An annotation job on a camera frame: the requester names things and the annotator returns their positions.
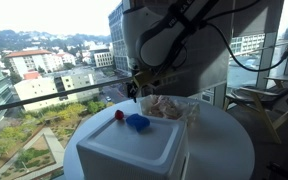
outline plastic bag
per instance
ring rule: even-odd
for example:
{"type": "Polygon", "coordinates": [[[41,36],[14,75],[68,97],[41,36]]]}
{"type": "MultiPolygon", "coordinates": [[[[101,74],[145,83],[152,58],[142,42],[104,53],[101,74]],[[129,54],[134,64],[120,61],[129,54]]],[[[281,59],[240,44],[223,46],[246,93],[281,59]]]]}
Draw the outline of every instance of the plastic bag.
{"type": "Polygon", "coordinates": [[[195,122],[200,112],[198,102],[187,103],[163,95],[146,96],[141,100],[140,108],[143,115],[180,120],[187,125],[195,122]]]}

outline city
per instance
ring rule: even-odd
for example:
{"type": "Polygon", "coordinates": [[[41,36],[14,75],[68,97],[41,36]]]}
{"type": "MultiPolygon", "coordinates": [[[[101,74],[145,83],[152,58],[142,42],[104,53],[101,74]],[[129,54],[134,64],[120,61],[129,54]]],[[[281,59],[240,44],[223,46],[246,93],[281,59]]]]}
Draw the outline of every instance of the city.
{"type": "MultiPolygon", "coordinates": [[[[1,110],[0,179],[63,175],[65,147],[75,130],[102,109],[129,100],[124,85],[132,73],[120,26],[122,12],[119,3],[106,17],[108,36],[0,31],[4,39],[0,41],[0,105],[119,80],[1,110]]],[[[275,48],[273,63],[285,49],[287,35],[277,39],[281,46],[275,48]]],[[[264,39],[265,34],[235,37],[230,46],[244,66],[258,69],[264,39]]],[[[257,73],[243,70],[232,59],[227,62],[228,91],[256,83],[257,73]]]]}

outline black cable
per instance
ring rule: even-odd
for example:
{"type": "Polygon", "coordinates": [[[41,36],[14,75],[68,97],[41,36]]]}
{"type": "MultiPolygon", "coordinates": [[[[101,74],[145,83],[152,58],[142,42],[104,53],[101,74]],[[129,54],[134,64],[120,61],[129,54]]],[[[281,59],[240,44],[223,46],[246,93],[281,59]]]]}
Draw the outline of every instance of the black cable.
{"type": "Polygon", "coordinates": [[[243,64],[241,64],[241,63],[236,59],[236,57],[234,56],[234,53],[232,52],[232,50],[231,50],[231,48],[230,48],[230,45],[229,45],[229,43],[227,42],[227,40],[226,40],[226,38],[225,38],[225,36],[224,36],[224,33],[223,33],[217,26],[215,26],[214,24],[211,24],[211,23],[206,22],[206,25],[213,27],[213,28],[219,33],[219,35],[222,37],[222,39],[223,39],[223,41],[224,41],[224,44],[225,44],[227,50],[228,50],[229,53],[231,54],[233,60],[234,60],[239,66],[241,66],[243,69],[246,69],[246,70],[252,71],[252,72],[268,71],[268,70],[271,70],[271,69],[277,67],[278,65],[280,65],[280,64],[284,61],[284,59],[281,59],[281,60],[280,60],[278,63],[276,63],[274,66],[271,66],[271,67],[269,67],[269,68],[264,68],[264,69],[258,69],[258,70],[250,69],[250,68],[248,68],[248,67],[245,67],[245,66],[244,66],[243,64]]]}
{"type": "Polygon", "coordinates": [[[257,4],[258,2],[260,2],[261,0],[256,0],[255,2],[247,5],[247,6],[244,6],[244,7],[241,7],[241,8],[238,8],[238,9],[234,9],[234,10],[230,10],[230,11],[225,11],[225,12],[222,12],[222,13],[219,13],[219,14],[216,14],[214,16],[211,16],[209,18],[206,18],[205,21],[209,21],[211,19],[214,19],[214,18],[217,18],[217,17],[220,17],[220,16],[224,16],[224,15],[227,15],[227,14],[232,14],[232,13],[235,13],[235,12],[240,12],[240,11],[243,11],[245,9],[248,9],[252,6],[254,6],[255,4],[257,4]]]}

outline road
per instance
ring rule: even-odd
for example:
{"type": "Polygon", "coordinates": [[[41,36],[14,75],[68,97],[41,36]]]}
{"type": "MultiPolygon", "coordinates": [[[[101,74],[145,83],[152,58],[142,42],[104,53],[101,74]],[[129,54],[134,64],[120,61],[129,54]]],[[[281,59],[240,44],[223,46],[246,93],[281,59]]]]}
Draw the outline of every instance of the road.
{"type": "Polygon", "coordinates": [[[109,96],[112,99],[112,102],[114,104],[122,102],[122,101],[129,100],[129,98],[127,98],[125,96],[125,94],[123,94],[123,92],[121,92],[119,90],[119,86],[121,86],[121,85],[118,84],[118,85],[103,87],[103,93],[104,94],[100,96],[101,100],[104,101],[104,102],[105,101],[107,102],[107,100],[105,99],[106,96],[109,96]]]}

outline glass pane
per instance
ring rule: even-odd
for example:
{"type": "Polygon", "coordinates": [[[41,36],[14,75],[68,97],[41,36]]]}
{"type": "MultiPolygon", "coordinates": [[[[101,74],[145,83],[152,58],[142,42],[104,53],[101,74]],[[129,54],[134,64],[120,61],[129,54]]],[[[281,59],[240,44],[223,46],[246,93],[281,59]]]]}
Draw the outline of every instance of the glass pane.
{"type": "MultiPolygon", "coordinates": [[[[283,11],[282,11],[281,20],[280,20],[280,26],[279,26],[278,34],[277,34],[277,41],[276,41],[277,46],[274,49],[272,65],[275,65],[278,61],[280,61],[280,58],[286,48],[286,43],[288,43],[288,1],[284,1],[283,11]]],[[[270,71],[269,76],[274,77],[274,76],[284,75],[285,65],[286,65],[286,61],[284,61],[282,64],[280,64],[276,68],[272,69],[270,71]]],[[[274,81],[269,80],[267,83],[267,88],[270,88],[274,85],[275,85],[274,81]]]]}
{"type": "MultiPolygon", "coordinates": [[[[248,68],[258,69],[262,52],[258,49],[263,46],[264,38],[264,34],[232,38],[231,49],[237,60],[248,68]]],[[[257,72],[243,69],[233,58],[230,58],[227,75],[227,93],[231,89],[241,86],[254,86],[257,75],[257,72]]]]}
{"type": "Polygon", "coordinates": [[[36,99],[0,110],[0,179],[53,179],[64,173],[65,147],[75,130],[103,108],[129,100],[123,7],[121,0],[77,2],[87,6],[73,13],[72,4],[54,9],[57,4],[41,2],[34,8],[43,13],[34,15],[19,3],[6,2],[10,8],[0,13],[9,20],[29,19],[0,18],[0,107],[36,99]],[[49,18],[54,14],[70,25],[49,18]],[[39,99],[56,93],[63,94],[39,99]]]}

